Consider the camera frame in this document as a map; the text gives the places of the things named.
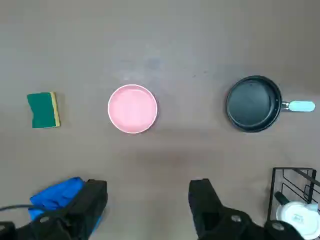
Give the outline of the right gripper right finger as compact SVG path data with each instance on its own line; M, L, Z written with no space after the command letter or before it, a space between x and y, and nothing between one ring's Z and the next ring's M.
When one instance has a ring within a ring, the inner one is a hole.
M268 220L264 226L240 210L226 207L207 178L191 180L188 202L199 240L302 240L290 224Z

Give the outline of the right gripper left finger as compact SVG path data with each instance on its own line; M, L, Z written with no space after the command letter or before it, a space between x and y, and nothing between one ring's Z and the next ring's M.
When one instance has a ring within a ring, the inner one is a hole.
M97 229L108 202L105 180L70 178L30 198L30 204L1 207L27 209L31 221L17 228L0 223L2 240L87 240Z

